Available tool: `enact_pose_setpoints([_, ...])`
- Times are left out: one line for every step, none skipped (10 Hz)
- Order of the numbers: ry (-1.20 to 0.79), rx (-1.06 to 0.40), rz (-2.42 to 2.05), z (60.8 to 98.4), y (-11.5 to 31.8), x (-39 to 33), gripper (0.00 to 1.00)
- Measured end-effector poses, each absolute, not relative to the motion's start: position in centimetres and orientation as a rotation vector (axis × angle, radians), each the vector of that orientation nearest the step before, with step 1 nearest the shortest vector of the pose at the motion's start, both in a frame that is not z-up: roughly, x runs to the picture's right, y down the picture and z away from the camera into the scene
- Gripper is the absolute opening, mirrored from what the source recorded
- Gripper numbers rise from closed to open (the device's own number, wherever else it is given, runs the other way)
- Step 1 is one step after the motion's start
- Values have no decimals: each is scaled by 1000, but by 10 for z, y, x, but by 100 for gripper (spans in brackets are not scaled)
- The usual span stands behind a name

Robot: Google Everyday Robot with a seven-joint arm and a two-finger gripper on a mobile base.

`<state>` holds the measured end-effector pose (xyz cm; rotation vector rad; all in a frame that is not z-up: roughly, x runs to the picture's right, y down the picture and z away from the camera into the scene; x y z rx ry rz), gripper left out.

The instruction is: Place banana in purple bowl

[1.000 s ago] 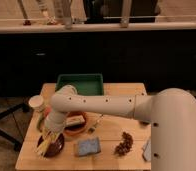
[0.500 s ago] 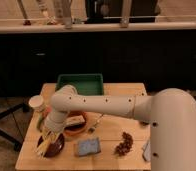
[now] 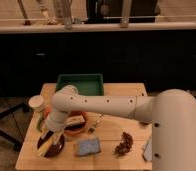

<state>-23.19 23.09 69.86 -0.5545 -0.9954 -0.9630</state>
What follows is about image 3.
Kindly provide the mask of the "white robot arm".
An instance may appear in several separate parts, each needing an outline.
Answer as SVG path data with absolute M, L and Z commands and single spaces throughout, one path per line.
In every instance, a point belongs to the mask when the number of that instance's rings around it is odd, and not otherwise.
M 83 96 L 68 85 L 52 97 L 45 127 L 62 132 L 68 114 L 85 111 L 152 125 L 152 170 L 196 171 L 196 98 L 179 90 L 149 96 Z

